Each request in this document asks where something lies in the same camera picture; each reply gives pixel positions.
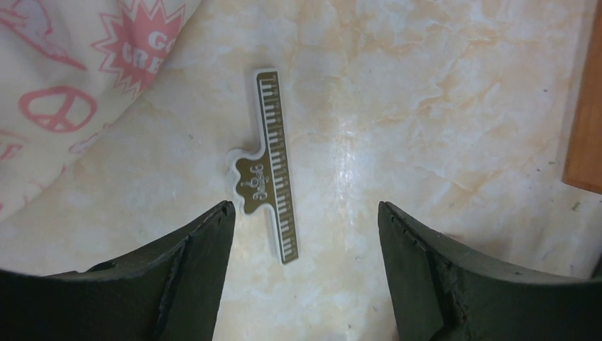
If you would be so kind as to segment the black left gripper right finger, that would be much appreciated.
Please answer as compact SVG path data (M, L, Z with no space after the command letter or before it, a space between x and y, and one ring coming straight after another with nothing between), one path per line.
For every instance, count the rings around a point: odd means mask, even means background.
M528 269L433 230L390 202L378 231L401 340L600 340L601 279Z

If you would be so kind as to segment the piano-key bag clip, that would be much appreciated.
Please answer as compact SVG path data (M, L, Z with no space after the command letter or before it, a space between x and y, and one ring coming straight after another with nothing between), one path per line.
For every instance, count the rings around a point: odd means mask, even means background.
M250 153L235 148L226 155L233 194L245 215L266 210L275 254L281 264L299 258L292 186L285 138L280 77L275 68L253 73L259 148Z

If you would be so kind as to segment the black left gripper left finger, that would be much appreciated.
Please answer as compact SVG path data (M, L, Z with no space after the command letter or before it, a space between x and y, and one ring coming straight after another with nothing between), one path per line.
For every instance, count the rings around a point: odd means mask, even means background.
M234 238L223 201L84 272L1 272L2 340L210 340Z

